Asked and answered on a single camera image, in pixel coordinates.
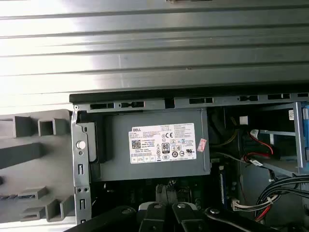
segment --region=red sticker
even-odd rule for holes
[[[205,149],[205,146],[206,146],[206,142],[207,142],[206,139],[201,139],[201,140],[199,141],[199,145],[198,145],[197,151],[203,152],[204,149]]]

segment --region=corrugated metal surface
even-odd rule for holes
[[[308,62],[307,0],[0,1],[7,109],[71,92],[304,81]]]

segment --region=connector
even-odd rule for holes
[[[233,198],[232,201],[231,201],[231,207],[232,207],[233,211],[239,211],[239,210],[236,208],[235,204],[239,204],[239,200],[236,199],[236,198]]]

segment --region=power supply label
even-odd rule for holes
[[[194,123],[133,127],[130,162],[149,163],[197,158]]]

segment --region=80 plus logo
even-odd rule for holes
[[[162,153],[163,154],[169,153],[169,143],[163,143],[162,144]]]

